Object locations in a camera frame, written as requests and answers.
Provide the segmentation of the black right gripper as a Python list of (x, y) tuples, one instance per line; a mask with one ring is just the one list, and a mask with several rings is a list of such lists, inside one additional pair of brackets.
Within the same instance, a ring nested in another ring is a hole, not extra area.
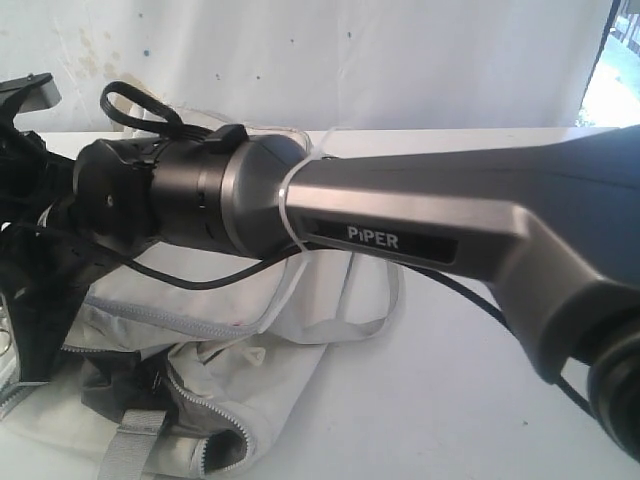
[(83, 235), (112, 250), (140, 250), (152, 240), (153, 151), (152, 139), (99, 139), (80, 151), (73, 211)]

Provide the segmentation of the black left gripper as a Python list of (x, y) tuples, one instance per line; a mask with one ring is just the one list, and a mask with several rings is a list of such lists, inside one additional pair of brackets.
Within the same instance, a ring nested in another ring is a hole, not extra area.
[(43, 384), (92, 284), (108, 273), (108, 189), (86, 154), (49, 151), (1, 130), (1, 305), (16, 354), (13, 383)]

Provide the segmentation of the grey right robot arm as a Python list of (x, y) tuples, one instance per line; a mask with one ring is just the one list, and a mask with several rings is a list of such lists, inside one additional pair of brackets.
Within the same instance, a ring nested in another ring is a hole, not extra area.
[(307, 159), (281, 135), (97, 140), (82, 230), (264, 261), (296, 243), (484, 282), (538, 375), (587, 364), (588, 408), (639, 454), (639, 130), (503, 149)]

